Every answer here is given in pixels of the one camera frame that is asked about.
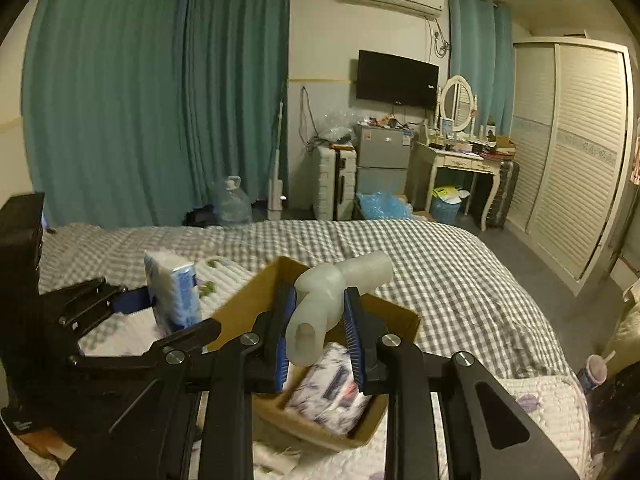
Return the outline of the white standing vacuum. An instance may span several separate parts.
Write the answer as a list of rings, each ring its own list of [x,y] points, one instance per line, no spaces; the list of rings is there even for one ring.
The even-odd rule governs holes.
[[[282,214],[282,188],[280,178],[280,145],[282,138],[283,102],[279,103],[276,136],[274,137],[274,152],[269,179],[269,196],[267,218],[269,221],[278,221]]]

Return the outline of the grey small refrigerator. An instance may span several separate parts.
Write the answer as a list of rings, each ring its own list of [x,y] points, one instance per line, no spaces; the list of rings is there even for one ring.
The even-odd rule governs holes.
[[[413,133],[356,125],[356,192],[404,195]]]

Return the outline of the grey checked bed sheet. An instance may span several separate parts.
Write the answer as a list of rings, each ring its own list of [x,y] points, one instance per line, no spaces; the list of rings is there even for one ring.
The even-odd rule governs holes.
[[[495,254],[465,230],[423,219],[264,221],[206,229],[70,224],[44,234],[39,287],[48,292],[106,278],[135,288],[145,282],[148,252],[230,261],[250,273],[288,257],[304,266],[312,286],[357,287],[416,312],[416,342],[428,352],[469,351],[501,378],[572,371],[540,307]]]

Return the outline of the white louvered wardrobe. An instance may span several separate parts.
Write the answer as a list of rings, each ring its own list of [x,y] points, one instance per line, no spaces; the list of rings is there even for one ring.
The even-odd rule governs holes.
[[[622,202],[634,120],[626,47],[570,37],[514,46],[509,229],[579,294]]]

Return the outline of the black wall television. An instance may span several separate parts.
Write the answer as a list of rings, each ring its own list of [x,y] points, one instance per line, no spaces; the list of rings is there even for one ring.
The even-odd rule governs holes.
[[[406,107],[435,109],[439,67],[402,56],[360,50],[356,98]]]

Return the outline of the brown cardboard box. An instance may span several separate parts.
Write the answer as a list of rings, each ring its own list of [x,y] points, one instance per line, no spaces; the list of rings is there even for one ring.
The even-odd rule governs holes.
[[[322,448],[343,451],[367,444],[386,411],[385,396],[360,393],[352,372],[340,308],[324,304],[333,286],[355,287],[363,309],[379,318],[402,341],[416,338],[419,317],[412,311],[375,296],[375,289],[394,276],[384,252],[320,263],[312,268],[279,257],[246,281],[213,312],[222,330],[213,343],[248,332],[259,313],[280,304],[295,292],[294,326],[285,332],[293,350],[288,379],[278,394],[254,397],[256,413],[270,424]]]

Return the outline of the drink cup with straw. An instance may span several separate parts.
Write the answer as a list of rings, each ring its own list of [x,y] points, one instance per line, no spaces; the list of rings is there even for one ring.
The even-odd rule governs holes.
[[[583,393],[589,394],[606,382],[608,379],[608,363],[614,356],[616,356],[615,350],[607,356],[598,356],[597,354],[588,356],[584,367],[577,373],[577,379]]]

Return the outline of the blue white tissue pack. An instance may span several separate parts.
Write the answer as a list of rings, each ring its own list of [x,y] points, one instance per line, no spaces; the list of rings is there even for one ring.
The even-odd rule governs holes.
[[[158,329],[165,335],[201,322],[195,266],[186,257],[156,250],[144,254],[146,286]]]

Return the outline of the white suitcase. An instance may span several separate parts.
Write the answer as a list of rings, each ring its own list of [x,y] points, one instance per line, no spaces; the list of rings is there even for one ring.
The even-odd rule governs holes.
[[[357,153],[318,146],[312,152],[312,209],[317,220],[348,221],[356,198]]]

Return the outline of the dark suitcase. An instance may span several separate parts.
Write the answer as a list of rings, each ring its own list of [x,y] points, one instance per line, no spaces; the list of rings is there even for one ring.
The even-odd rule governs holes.
[[[519,174],[520,165],[515,160],[504,160],[501,163],[498,191],[492,201],[487,216],[488,228],[502,229],[504,227],[512,204],[515,188],[518,184]]]

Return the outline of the floral tissue pack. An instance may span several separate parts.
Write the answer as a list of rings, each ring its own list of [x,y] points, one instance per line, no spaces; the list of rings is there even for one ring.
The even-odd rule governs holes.
[[[356,427],[369,402],[370,396],[361,393],[355,382],[348,350],[330,342],[294,389],[284,409],[332,434],[346,436]]]

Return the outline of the clear water jug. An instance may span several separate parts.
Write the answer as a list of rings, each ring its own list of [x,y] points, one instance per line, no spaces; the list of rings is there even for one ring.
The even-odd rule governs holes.
[[[252,203],[242,189],[240,176],[228,176],[216,184],[215,208],[222,226],[242,226],[253,222]]]

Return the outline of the white dressing table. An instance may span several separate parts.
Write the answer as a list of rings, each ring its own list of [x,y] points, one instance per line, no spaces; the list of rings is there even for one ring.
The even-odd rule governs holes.
[[[492,177],[492,185],[484,205],[483,213],[480,216],[480,230],[486,232],[488,228],[487,218],[494,202],[501,182],[500,177],[500,160],[492,160],[483,158],[480,155],[473,153],[460,153],[455,151],[438,150],[437,148],[431,148],[425,143],[418,142],[416,144],[418,148],[418,155],[422,162],[426,162],[430,167],[428,170],[427,185],[426,185],[426,199],[425,210],[429,211],[431,208],[432,192],[435,187],[437,173],[439,169],[449,169],[454,171],[463,171],[473,175],[471,185],[471,198],[475,196],[475,188],[477,177],[480,174],[490,174]]]

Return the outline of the green curtain left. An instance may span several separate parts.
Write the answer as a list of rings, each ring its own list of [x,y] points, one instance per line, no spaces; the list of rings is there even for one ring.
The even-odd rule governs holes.
[[[268,194],[290,0],[39,0],[23,68],[51,226],[176,226],[237,176]]]

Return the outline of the white oval vanity mirror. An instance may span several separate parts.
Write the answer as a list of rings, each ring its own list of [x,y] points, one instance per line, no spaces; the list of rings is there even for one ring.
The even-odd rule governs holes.
[[[436,120],[443,136],[450,138],[458,133],[470,136],[477,111],[477,96],[463,76],[451,76],[438,90]]]

